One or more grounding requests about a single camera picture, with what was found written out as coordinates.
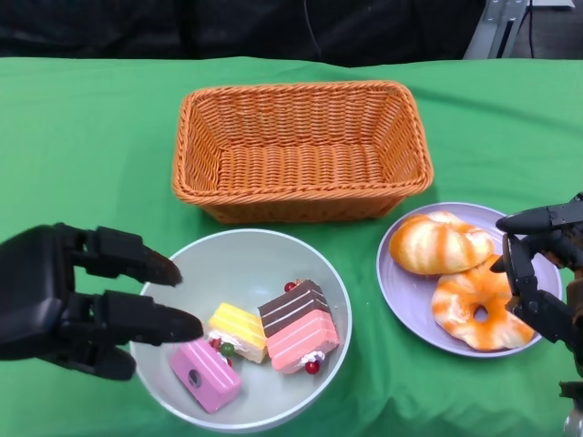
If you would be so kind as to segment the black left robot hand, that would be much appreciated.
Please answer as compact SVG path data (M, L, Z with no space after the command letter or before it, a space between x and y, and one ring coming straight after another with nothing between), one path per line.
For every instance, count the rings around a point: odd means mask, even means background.
M2 360L40 359L128 381L136 362L123 345L159 346L202 337L197 317L149 296L77 292L76 267L106 279L127 276L171 287L182 282L179 268L136 234L64 223L23 231L1 244Z

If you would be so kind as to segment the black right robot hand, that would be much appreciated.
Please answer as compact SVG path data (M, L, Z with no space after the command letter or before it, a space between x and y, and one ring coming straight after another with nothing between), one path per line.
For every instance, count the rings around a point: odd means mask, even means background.
M511 289L506 309L545 339L563 341L582 372L582 194L570 201L500 218L503 255L491 266ZM558 269L569 269L568 301L538 287L532 260L540 254Z

